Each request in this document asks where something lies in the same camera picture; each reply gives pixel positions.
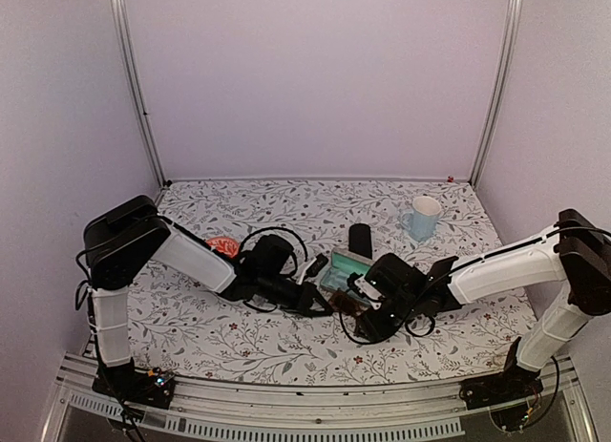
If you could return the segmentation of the brown sunglasses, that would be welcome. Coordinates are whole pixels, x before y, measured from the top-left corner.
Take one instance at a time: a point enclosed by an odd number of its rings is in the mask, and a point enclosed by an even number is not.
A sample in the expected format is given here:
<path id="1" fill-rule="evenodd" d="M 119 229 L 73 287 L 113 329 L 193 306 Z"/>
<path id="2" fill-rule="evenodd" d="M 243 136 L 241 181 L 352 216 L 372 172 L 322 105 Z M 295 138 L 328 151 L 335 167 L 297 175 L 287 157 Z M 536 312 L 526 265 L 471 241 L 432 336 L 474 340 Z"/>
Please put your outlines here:
<path id="1" fill-rule="evenodd" d="M 343 331 L 358 337 L 365 337 L 361 326 L 361 315 L 364 306 L 344 291 L 335 291 L 331 294 L 328 303 L 338 313 L 340 327 Z"/>

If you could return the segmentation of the grey glasses case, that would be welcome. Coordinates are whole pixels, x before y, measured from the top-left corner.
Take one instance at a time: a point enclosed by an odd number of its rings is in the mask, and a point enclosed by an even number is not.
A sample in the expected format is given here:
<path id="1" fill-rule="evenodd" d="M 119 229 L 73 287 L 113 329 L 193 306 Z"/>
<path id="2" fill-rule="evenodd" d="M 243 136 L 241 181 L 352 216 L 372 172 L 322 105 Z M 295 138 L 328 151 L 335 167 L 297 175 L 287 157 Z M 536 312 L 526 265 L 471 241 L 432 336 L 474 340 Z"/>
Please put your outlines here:
<path id="1" fill-rule="evenodd" d="M 352 274 L 363 276 L 372 266 L 373 259 L 335 247 L 330 253 L 329 264 L 319 280 L 319 286 L 329 292 L 348 292 L 348 278 Z"/>

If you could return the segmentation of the black glasses case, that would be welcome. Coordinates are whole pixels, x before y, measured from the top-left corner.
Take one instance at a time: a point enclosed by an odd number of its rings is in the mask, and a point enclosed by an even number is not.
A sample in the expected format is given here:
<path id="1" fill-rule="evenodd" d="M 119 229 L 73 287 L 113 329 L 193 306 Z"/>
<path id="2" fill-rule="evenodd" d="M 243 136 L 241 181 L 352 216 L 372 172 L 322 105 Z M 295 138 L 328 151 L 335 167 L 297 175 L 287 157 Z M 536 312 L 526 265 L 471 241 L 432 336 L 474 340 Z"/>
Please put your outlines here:
<path id="1" fill-rule="evenodd" d="M 355 223 L 348 229 L 348 251 L 371 259 L 373 256 L 370 227 L 365 223 Z"/>

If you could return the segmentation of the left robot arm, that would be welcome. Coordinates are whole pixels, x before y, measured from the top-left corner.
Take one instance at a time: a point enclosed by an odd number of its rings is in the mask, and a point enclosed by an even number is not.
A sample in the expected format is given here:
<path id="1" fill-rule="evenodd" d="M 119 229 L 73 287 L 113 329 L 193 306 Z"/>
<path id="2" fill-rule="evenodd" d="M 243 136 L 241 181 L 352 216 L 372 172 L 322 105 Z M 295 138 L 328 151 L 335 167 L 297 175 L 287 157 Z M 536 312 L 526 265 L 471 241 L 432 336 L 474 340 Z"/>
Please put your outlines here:
<path id="1" fill-rule="evenodd" d="M 158 211 L 147 196 L 136 196 L 90 221 L 74 260 L 83 272 L 96 354 L 106 384 L 122 398 L 142 388 L 129 366 L 128 294 L 142 272 L 159 266 L 185 276 L 229 302 L 261 298 L 275 309 L 305 318 L 327 317 L 333 309 L 311 280 L 327 263 L 309 256 L 305 241 L 282 226 L 251 232 L 234 256 L 220 251 Z"/>

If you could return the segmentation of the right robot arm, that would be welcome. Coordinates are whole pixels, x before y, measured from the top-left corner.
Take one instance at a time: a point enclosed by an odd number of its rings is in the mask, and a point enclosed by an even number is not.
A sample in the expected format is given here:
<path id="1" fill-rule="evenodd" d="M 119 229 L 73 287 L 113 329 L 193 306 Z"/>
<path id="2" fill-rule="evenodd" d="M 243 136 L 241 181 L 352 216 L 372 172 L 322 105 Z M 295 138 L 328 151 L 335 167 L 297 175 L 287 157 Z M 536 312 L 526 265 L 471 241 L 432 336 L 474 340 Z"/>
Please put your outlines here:
<path id="1" fill-rule="evenodd" d="M 557 282 L 560 293 L 542 317 L 514 342 L 494 392 L 513 400 L 531 375 L 593 318 L 610 311 L 610 234 L 575 209 L 525 240 L 470 258 L 451 256 L 428 272 L 388 253 L 351 286 L 370 302 L 355 320 L 356 335 L 372 344 L 388 340 L 408 321 L 459 309 L 480 299 L 533 284 Z"/>

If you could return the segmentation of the red patterned bowl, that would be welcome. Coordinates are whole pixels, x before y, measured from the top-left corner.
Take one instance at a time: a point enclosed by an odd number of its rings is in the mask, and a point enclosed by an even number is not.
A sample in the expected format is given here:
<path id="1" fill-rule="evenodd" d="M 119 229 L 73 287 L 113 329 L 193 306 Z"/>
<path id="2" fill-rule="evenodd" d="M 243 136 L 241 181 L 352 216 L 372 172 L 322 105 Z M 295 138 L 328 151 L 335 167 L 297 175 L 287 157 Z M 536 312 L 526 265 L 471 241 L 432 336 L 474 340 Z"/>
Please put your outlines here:
<path id="1" fill-rule="evenodd" d="M 240 244 L 230 237 L 213 237 L 206 243 L 229 258 L 236 257 L 240 249 Z"/>

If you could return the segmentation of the light blue mug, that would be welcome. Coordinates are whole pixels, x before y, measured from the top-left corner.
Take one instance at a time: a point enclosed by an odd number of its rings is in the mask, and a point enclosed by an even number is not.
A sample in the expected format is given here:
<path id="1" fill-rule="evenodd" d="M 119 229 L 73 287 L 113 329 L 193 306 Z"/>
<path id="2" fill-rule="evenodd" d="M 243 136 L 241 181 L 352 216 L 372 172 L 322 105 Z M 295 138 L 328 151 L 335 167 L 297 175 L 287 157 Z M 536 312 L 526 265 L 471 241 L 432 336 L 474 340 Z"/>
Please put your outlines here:
<path id="1" fill-rule="evenodd" d="M 433 236 L 442 212 L 438 200 L 429 196 L 416 197 L 400 216 L 400 225 L 413 240 L 423 242 Z"/>

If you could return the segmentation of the floral tablecloth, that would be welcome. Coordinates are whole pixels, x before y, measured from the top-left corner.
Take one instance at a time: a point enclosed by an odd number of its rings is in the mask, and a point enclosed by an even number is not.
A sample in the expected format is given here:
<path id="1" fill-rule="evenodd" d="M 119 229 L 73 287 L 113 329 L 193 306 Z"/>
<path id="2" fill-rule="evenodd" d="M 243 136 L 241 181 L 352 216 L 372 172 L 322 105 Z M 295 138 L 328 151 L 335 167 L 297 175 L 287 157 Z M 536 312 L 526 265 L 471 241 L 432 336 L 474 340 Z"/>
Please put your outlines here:
<path id="1" fill-rule="evenodd" d="M 431 238 L 413 240 L 400 216 L 420 196 L 442 215 Z M 394 253 L 427 270 L 448 256 L 499 246 L 473 189 L 465 183 L 384 180 L 206 180 L 176 182 L 159 211 L 199 237 L 243 241 L 255 230 L 296 232 L 309 256 L 348 241 L 367 224 L 376 256 Z M 483 299 L 425 319 L 379 346 L 353 344 L 337 316 L 307 319 L 229 303 L 159 266 L 146 268 L 129 292 L 129 343 L 141 368 L 183 376 L 279 385 L 377 385 L 453 378 L 501 368 L 510 344 L 535 322 L 523 290 Z"/>

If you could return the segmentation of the front aluminium rail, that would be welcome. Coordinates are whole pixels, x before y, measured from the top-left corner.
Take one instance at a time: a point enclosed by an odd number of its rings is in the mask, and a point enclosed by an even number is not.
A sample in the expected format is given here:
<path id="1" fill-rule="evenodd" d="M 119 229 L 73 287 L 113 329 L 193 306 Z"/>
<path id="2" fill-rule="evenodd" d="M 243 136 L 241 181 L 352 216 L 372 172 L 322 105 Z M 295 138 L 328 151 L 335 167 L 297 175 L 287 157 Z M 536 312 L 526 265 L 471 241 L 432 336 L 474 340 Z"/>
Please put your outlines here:
<path id="1" fill-rule="evenodd" d="M 543 391 L 469 407 L 457 379 L 379 386 L 297 387 L 180 377 L 166 410 L 95 393 L 93 359 L 67 354 L 53 384 L 44 441 L 595 441 L 568 357 L 541 373 Z"/>

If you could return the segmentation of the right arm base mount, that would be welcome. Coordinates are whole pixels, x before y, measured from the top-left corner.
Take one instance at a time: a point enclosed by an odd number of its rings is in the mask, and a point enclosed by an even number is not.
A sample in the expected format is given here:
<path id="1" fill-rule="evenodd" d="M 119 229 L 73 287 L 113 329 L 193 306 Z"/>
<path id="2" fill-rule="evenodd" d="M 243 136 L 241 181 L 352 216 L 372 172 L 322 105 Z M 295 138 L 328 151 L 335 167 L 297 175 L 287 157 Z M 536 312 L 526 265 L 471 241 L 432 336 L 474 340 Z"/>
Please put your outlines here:
<path id="1" fill-rule="evenodd" d="M 489 408 L 519 399 L 533 397 L 533 404 L 521 404 L 493 410 L 494 425 L 506 432 L 524 430 L 535 411 L 536 403 L 543 390 L 539 379 L 540 371 L 531 371 L 517 364 L 517 359 L 507 358 L 501 372 L 463 380 L 458 396 L 468 410 Z"/>

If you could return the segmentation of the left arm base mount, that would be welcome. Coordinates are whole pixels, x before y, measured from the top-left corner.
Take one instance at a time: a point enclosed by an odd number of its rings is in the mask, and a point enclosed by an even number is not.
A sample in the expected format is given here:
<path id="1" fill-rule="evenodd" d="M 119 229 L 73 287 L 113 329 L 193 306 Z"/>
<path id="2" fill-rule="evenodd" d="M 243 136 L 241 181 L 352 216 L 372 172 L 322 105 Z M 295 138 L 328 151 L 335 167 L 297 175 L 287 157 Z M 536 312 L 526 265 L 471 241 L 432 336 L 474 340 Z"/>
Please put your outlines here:
<path id="1" fill-rule="evenodd" d="M 174 397 L 175 378 L 173 371 L 161 368 L 139 371 L 133 364 L 99 366 L 92 390 L 114 397 L 117 402 L 168 410 Z"/>

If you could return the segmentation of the left aluminium frame post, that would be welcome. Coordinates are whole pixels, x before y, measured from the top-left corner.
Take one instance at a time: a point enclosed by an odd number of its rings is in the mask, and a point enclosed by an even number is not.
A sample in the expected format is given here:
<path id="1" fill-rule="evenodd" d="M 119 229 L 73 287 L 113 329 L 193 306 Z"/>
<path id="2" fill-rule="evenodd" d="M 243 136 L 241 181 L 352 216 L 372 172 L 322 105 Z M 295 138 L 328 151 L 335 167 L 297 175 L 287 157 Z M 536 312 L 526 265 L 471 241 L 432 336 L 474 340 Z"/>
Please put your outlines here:
<path id="1" fill-rule="evenodd" d="M 167 182 L 167 178 L 161 165 L 158 147 L 155 142 L 148 109 L 138 77 L 137 61 L 130 33 L 126 1 L 110 0 L 110 5 L 116 27 L 118 46 L 126 73 L 128 89 L 136 115 L 137 127 L 140 132 L 144 151 L 153 172 L 154 180 L 159 188 L 163 188 Z"/>

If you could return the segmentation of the aluminium frame post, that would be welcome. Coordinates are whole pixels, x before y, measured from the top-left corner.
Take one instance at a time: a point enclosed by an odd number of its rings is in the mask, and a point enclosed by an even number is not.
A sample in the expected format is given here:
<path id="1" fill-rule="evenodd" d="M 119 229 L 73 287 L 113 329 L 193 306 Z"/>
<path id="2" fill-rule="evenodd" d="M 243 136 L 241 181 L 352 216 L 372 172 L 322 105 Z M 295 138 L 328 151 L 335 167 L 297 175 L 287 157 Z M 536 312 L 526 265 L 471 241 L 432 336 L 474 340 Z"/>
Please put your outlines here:
<path id="1" fill-rule="evenodd" d="M 507 3 L 493 88 L 484 119 L 480 141 L 475 154 L 474 165 L 469 178 L 469 183 L 475 191 L 483 180 L 486 163 L 493 145 L 495 129 L 510 76 L 519 32 L 522 5 L 523 0 L 508 0 Z"/>
<path id="2" fill-rule="evenodd" d="M 128 89 L 136 115 L 137 127 L 140 132 L 144 151 L 153 172 L 154 180 L 159 188 L 163 188 L 167 182 L 167 178 L 161 165 L 158 147 L 155 142 L 148 109 L 138 77 L 137 61 L 130 33 L 126 1 L 110 0 L 110 5 L 116 27 L 118 46 L 126 73 Z"/>

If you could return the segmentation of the right aluminium frame post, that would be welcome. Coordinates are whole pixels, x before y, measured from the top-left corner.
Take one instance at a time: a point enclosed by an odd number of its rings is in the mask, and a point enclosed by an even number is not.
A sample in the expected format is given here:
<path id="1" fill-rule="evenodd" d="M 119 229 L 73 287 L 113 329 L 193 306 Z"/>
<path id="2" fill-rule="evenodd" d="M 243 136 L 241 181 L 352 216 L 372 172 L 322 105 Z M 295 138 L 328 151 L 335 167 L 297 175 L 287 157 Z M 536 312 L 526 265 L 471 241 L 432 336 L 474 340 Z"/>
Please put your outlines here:
<path id="1" fill-rule="evenodd" d="M 495 129 L 510 76 L 519 32 L 522 5 L 523 0 L 508 0 L 507 3 L 493 88 L 484 119 L 480 141 L 475 154 L 474 165 L 469 178 L 469 183 L 475 191 L 483 180 L 486 163 L 493 145 Z"/>

